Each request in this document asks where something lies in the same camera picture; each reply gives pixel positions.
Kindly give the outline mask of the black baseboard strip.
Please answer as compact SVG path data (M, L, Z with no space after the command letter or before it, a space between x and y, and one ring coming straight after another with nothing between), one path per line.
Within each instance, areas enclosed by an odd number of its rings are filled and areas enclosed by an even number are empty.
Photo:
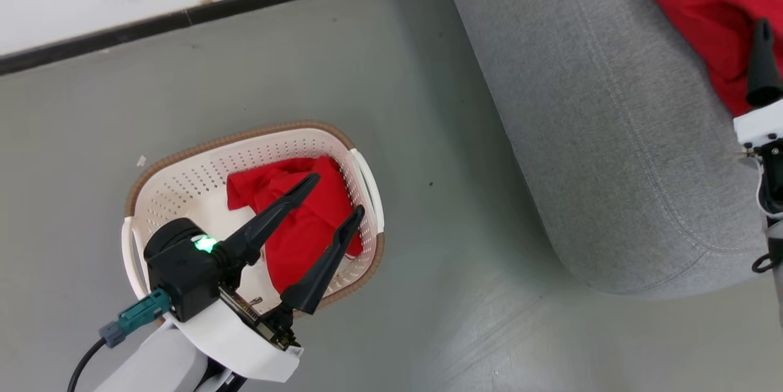
M217 0L176 10L142 21L66 39L31 50L0 57L0 76L24 72L67 59L94 54L155 35L188 29L195 25L230 18L238 14L287 4L295 0Z

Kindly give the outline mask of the cream perforated laundry basket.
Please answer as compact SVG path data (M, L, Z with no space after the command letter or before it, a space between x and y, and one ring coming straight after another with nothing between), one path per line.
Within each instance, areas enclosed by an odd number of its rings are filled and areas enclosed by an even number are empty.
M365 208L358 233L362 252L341 262L321 306L361 289L374 276L384 254L379 188L366 159L341 130L308 120L215 139L163 158L140 175L128 196L121 228L121 255L135 296L142 299L149 293L143 253L164 224L189 218L208 234L224 239L253 216L249 208L228 209L229 175L289 158L319 156L330 156L338 163L352 205Z

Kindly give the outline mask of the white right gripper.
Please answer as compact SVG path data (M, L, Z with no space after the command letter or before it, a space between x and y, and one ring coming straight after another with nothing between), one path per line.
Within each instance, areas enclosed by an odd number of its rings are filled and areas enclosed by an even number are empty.
M759 174L756 202L766 216L783 216L783 80L767 18L756 22L747 69L746 102L758 108L733 120L737 141Z

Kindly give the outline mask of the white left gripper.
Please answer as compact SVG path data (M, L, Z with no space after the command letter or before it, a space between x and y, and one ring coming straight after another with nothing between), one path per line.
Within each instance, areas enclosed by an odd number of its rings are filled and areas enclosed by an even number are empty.
M219 270L251 266L260 260L262 247L291 211L299 208L321 176L307 175L262 213L255 215L226 240L216 245ZM313 315L365 216L362 205L353 209L333 234L331 244L295 284L280 295L287 309ZM237 295L219 292L219 300L185 322L172 311L165 322L178 328L185 339L208 358L249 380L285 383L300 365L304 348L298 344L272 344L254 327L258 314Z

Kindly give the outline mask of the red cloth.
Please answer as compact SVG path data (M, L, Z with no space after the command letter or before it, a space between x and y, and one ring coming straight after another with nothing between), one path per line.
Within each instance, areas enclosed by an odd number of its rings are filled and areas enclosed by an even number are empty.
M279 294L316 263L353 211L340 166L329 156L291 158L227 178L228 209L248 206L260 213L310 174L321 179L265 244L270 279Z
M707 65L708 77L728 111L741 116L755 22L765 18L774 33L774 56L783 69L783 0L655 0Z

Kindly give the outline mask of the grey fabric sofa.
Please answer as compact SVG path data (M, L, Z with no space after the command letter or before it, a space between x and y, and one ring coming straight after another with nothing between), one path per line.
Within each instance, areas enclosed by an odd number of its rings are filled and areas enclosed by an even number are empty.
M546 236L599 292L746 283L766 252L733 114L655 0L454 0Z

